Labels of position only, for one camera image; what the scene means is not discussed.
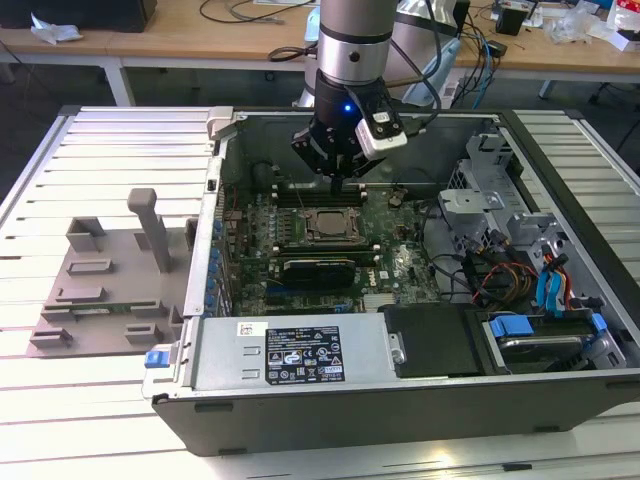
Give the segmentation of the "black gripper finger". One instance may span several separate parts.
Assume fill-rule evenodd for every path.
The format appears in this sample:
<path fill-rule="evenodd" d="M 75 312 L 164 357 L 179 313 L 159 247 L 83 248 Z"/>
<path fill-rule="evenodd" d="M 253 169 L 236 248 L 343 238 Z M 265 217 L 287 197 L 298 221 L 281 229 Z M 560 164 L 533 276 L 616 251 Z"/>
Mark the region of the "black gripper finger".
<path fill-rule="evenodd" d="M 316 174 L 330 179 L 332 195 L 340 193 L 336 131 L 326 126 L 310 126 L 293 136 L 291 146 Z"/>
<path fill-rule="evenodd" d="M 342 192 L 343 182 L 348 179 L 357 179 L 365 175 L 382 162 L 379 160 L 367 160 L 360 158 L 342 158 L 338 165 L 338 193 Z"/>

